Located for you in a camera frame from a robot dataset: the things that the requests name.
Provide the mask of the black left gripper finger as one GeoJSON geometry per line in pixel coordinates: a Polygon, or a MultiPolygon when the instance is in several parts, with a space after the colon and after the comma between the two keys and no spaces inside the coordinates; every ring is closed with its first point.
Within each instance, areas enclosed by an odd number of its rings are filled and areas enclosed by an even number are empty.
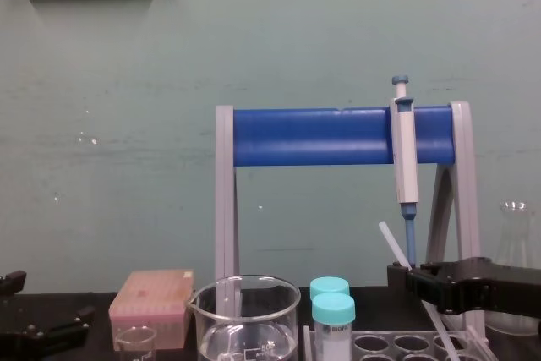
{"type": "Polygon", "coordinates": [[[94,321],[96,309],[80,309],[67,323],[41,329],[28,324],[19,330],[1,330],[2,358],[46,358],[83,347],[94,321]]]}
{"type": "Polygon", "coordinates": [[[0,297],[7,298],[21,292],[25,287],[27,273],[14,271],[0,277],[0,297]]]}

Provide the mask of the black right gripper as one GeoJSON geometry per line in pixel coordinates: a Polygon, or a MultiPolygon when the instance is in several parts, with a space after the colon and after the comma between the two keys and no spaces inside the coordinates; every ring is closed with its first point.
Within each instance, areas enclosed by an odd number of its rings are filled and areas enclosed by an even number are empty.
{"type": "Polygon", "coordinates": [[[486,257],[387,266],[389,287],[409,291],[444,315],[486,310],[540,318],[540,269],[494,265],[486,257]],[[475,280],[491,272],[489,285],[475,280]]]}

